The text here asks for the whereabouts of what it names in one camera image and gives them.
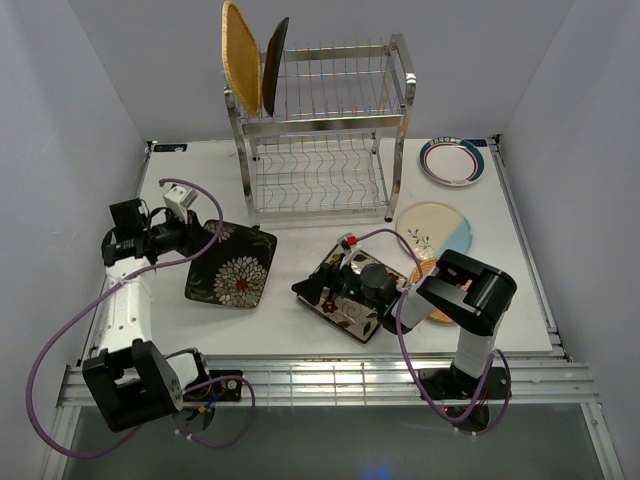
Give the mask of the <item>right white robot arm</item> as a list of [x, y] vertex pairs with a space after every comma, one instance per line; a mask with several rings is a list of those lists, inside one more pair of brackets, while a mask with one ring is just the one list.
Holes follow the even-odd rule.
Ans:
[[330, 306], [337, 298], [354, 301], [375, 312], [387, 330], [403, 334], [431, 313], [442, 312], [459, 327], [453, 388], [474, 397], [488, 384], [486, 364], [517, 284], [506, 272], [448, 249], [430, 274], [405, 289], [385, 265], [369, 263], [354, 271], [351, 258], [341, 254], [291, 290], [313, 306]]

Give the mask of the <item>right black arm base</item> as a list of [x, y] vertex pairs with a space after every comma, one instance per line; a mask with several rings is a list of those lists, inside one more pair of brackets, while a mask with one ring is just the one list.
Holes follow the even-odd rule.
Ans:
[[473, 378], [453, 366], [419, 369], [418, 378], [433, 400], [471, 399], [480, 384], [480, 400], [503, 400], [511, 397], [507, 388], [506, 370], [503, 367], [491, 367], [483, 383], [479, 378]]

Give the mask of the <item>beige floral square plate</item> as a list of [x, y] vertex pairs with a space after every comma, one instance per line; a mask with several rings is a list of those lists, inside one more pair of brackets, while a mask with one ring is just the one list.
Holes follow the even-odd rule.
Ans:
[[[342, 257], [343, 249], [337, 244], [319, 266], [322, 264], [340, 265]], [[379, 328], [388, 329], [393, 326], [392, 309], [399, 299], [401, 291], [408, 285], [408, 279], [361, 249], [349, 266], [360, 277], [362, 283], [360, 291], [355, 295], [335, 296], [333, 299], [329, 299], [328, 290], [325, 289], [320, 302], [316, 305], [296, 296], [299, 301], [324, 318], [329, 324], [353, 339], [366, 344]]]

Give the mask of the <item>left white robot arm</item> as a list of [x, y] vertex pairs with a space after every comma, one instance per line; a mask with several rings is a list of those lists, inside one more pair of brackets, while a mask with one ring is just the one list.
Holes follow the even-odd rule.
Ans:
[[151, 303], [160, 256], [188, 258], [201, 249], [202, 231], [190, 206], [197, 194], [179, 188], [163, 196], [165, 220], [154, 224], [141, 199], [113, 204], [113, 228], [101, 253], [113, 294], [106, 301], [106, 323], [98, 354], [82, 365], [82, 375], [107, 426], [121, 432], [171, 416], [190, 399], [205, 397], [212, 376], [202, 355], [187, 348], [163, 355], [152, 341]]

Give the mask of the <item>square woven bamboo plate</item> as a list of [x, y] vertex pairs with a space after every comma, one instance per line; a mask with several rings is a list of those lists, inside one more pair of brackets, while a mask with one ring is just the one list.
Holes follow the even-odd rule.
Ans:
[[222, 9], [222, 61], [234, 95], [251, 116], [262, 108], [262, 63], [258, 44], [240, 9], [225, 1]]

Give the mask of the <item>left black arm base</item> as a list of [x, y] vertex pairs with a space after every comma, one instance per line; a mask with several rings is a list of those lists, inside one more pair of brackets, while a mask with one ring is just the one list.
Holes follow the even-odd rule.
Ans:
[[[184, 395], [184, 401], [201, 404], [240, 401], [242, 397], [243, 383], [236, 378], [230, 379], [230, 376], [242, 377], [243, 371], [209, 370], [207, 374], [199, 375], [194, 382], [188, 385], [190, 391]], [[199, 389], [195, 389], [196, 385], [199, 385], [208, 379], [216, 379], [219, 377], [227, 377], [227, 380], [214, 382]]]

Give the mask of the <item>black floral square plate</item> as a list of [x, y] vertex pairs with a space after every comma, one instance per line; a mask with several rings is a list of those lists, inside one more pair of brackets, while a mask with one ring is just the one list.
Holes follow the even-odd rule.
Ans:
[[267, 46], [262, 78], [263, 108], [270, 116], [274, 116], [278, 74], [283, 56], [289, 18], [283, 18], [276, 26]]
[[260, 303], [268, 279], [277, 237], [262, 230], [210, 219], [200, 231], [198, 247], [216, 232], [216, 243], [191, 262], [185, 285], [189, 300], [253, 309]]

